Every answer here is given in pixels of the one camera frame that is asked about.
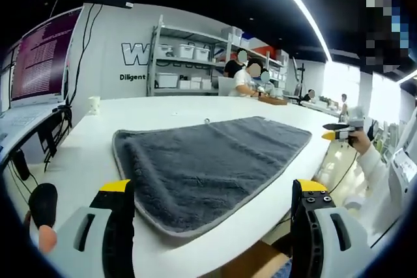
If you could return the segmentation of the person's right hand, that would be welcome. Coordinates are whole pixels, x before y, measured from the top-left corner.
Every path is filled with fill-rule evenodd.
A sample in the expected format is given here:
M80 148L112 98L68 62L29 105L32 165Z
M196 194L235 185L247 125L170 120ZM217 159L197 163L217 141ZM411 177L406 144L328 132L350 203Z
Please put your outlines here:
M360 155L365 154L371 146L371 141L363 130L350 132L349 143Z

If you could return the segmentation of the person's left hand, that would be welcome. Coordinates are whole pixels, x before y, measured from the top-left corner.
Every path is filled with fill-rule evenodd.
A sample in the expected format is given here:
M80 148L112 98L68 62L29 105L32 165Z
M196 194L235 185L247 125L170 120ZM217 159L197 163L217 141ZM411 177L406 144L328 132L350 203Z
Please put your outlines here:
M43 254L48 254L57 244L57 233L48 225L38 230L38 247Z

